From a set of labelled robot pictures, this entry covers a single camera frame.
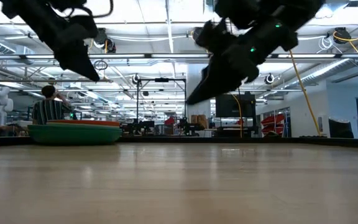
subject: orange tray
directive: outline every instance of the orange tray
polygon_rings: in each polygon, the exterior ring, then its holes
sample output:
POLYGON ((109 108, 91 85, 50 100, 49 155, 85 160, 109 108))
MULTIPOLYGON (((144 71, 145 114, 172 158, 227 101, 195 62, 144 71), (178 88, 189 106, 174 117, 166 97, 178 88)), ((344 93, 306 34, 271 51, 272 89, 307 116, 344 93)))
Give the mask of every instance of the orange tray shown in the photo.
POLYGON ((53 120, 48 123, 64 123, 64 124, 91 124, 104 126, 119 126, 119 122, 115 121, 80 121, 80 120, 53 120))

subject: person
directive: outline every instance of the person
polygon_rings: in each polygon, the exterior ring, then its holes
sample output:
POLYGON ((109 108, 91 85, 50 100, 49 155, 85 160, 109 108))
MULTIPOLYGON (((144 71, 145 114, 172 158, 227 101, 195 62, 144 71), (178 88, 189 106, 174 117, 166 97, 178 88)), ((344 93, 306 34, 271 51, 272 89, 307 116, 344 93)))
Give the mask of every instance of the person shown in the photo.
POLYGON ((59 94, 54 86, 42 88, 44 100, 35 103, 32 111, 32 123, 45 125, 48 121, 64 119, 64 113, 71 112, 71 105, 66 98, 59 94))

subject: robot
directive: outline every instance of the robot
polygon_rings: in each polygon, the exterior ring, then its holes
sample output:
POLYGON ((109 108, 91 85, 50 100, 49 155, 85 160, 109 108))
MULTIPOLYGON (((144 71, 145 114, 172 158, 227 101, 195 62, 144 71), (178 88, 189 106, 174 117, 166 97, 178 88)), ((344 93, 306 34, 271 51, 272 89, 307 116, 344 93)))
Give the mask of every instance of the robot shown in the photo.
POLYGON ((0 87, 0 126, 6 124, 7 112, 13 110, 13 100, 7 96, 10 91, 8 87, 0 87))
MULTIPOLYGON (((20 16, 54 52, 62 69, 70 69, 90 80, 99 81, 88 57, 84 39, 95 39, 99 34, 94 16, 84 7, 87 0, 0 0, 2 12, 10 19, 20 16), (63 12, 61 17, 53 9, 63 12), (75 9, 88 13, 72 16, 75 9)), ((194 32, 196 43, 211 52, 209 64, 202 70, 202 80, 188 97, 193 105, 214 96, 233 91, 259 76, 258 65, 278 47, 289 51, 298 45, 296 31, 312 19, 325 0, 214 0, 215 12, 222 17, 215 25, 205 23, 200 32, 194 32), (227 30, 227 19, 238 29, 248 30, 235 36, 227 30)))

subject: white humanoid robot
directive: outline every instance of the white humanoid robot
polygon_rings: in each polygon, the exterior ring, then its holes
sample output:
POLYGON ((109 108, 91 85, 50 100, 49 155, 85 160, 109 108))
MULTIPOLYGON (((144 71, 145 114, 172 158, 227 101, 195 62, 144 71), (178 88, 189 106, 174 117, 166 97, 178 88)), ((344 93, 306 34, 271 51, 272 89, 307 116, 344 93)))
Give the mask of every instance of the white humanoid robot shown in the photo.
POLYGON ((7 96, 10 91, 8 87, 0 87, 0 126, 6 124, 7 112, 13 110, 13 100, 7 96))

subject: dark shirt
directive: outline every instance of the dark shirt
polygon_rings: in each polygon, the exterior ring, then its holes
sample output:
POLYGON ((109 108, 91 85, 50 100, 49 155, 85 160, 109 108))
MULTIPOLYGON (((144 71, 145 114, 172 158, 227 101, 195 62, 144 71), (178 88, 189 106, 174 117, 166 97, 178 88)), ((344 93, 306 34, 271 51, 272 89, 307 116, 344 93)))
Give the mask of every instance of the dark shirt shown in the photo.
POLYGON ((70 109, 63 102, 42 100, 35 103, 32 110, 32 119, 36 120, 37 124, 44 125, 51 120, 64 119, 64 113, 66 112, 70 112, 70 109))

